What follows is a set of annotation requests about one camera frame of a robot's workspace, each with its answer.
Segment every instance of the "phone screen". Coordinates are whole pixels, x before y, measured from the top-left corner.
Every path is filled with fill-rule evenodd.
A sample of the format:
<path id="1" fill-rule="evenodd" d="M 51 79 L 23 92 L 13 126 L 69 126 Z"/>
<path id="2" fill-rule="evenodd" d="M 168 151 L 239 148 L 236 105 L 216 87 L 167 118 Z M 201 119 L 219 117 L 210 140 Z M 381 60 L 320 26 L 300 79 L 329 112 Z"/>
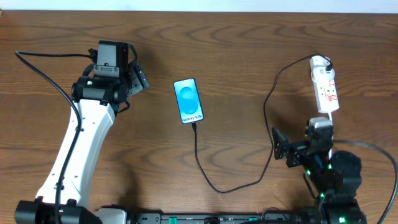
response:
<path id="1" fill-rule="evenodd" d="M 175 96 L 180 110 L 181 122 L 188 124 L 203 120 L 203 112 L 194 78 L 176 81 L 174 83 Z"/>

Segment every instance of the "white power strip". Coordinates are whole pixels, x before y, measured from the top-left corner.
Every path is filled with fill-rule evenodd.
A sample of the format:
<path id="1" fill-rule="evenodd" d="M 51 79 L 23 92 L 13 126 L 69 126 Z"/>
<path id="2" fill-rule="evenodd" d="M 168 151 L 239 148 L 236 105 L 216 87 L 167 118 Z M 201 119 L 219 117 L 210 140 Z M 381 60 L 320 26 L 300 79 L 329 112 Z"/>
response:
<path id="1" fill-rule="evenodd" d="M 327 71 L 326 67 L 329 64 L 330 62 L 321 56 L 314 56 L 310 60 L 311 79 L 319 113 L 330 114 L 339 108 L 334 80 L 335 70 Z"/>

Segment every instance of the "wood grain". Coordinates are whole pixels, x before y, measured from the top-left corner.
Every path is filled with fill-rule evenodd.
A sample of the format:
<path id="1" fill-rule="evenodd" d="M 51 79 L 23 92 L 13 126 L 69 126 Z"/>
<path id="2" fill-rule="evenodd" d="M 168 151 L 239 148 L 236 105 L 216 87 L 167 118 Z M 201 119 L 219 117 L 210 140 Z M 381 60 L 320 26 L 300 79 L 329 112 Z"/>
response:
<path id="1" fill-rule="evenodd" d="M 14 223 L 19 200 L 33 200 L 64 137 L 70 109 L 15 50 L 85 53 L 102 39 L 133 43 L 151 87 L 130 98 L 105 139 L 90 207 L 261 212 L 313 203 L 302 168 L 272 161 L 264 180 L 215 193 L 197 168 L 193 132 L 180 123 L 172 83 L 197 79 L 206 119 L 198 123 L 200 160 L 222 190 L 257 180 L 270 153 L 262 102 L 276 73 L 321 52 L 333 60 L 340 107 L 336 138 L 373 142 L 398 158 L 398 16 L 377 14 L 6 11 L 0 18 L 0 223 Z M 90 62 L 29 60 L 67 91 Z M 308 63 L 286 71 L 267 105 L 269 122 L 291 140 L 317 115 Z M 363 162 L 357 199 L 376 223 L 394 183 L 378 152 L 337 146 Z M 398 222 L 394 205 L 385 223 Z"/>

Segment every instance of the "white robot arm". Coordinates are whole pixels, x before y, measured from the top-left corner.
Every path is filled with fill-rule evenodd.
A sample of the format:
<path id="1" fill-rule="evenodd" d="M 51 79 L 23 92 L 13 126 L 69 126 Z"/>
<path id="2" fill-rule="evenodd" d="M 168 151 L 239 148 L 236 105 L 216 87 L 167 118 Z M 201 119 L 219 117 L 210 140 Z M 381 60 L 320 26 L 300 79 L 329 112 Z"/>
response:
<path id="1" fill-rule="evenodd" d="M 75 200 L 78 206 L 89 207 L 91 179 L 102 143 L 115 119 L 111 105 L 101 105 L 98 100 L 80 100 L 75 103 L 82 118 L 82 131 L 76 142 L 63 180 L 60 203 Z M 75 135 L 76 115 L 70 114 L 68 130 L 63 139 L 57 160 L 44 185 L 37 192 L 44 203 L 54 203 L 60 170 Z"/>

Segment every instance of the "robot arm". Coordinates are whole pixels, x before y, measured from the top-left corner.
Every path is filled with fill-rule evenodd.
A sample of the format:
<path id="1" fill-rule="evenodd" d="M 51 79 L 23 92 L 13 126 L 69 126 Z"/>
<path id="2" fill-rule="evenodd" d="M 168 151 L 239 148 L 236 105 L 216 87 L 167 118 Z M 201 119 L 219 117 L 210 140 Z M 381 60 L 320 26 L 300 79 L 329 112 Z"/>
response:
<path id="1" fill-rule="evenodd" d="M 129 49 L 134 54 L 134 60 L 130 63 Z M 98 217 L 103 216 L 104 211 L 97 216 L 88 211 L 91 179 L 98 155 L 115 117 L 129 108 L 127 97 L 149 88 L 149 82 L 137 62 L 132 45 L 101 40 L 98 50 L 90 49 L 89 52 L 94 64 L 89 65 L 72 86 L 72 100 L 81 117 L 77 118 L 71 112 L 67 133 L 55 164 L 34 202 L 19 202 L 15 214 L 17 223 L 53 223 L 57 187 L 61 188 L 59 197 L 63 224 L 103 223 Z M 119 111 L 121 103 L 126 103 L 127 107 Z M 62 186 L 58 186 L 78 119 L 82 123 L 80 135 L 67 164 Z M 121 210 L 115 211 L 116 216 L 125 215 Z"/>
<path id="2" fill-rule="evenodd" d="M 78 206 L 89 207 L 91 179 L 102 143 L 112 126 L 115 113 L 111 105 L 101 105 L 97 100 L 80 100 L 75 103 L 82 118 L 82 131 L 70 158 L 61 190 L 61 204 L 74 200 Z M 63 139 L 57 160 L 44 185 L 37 192 L 44 203 L 54 203 L 60 170 L 75 135 L 76 115 L 72 111 L 68 130 Z"/>

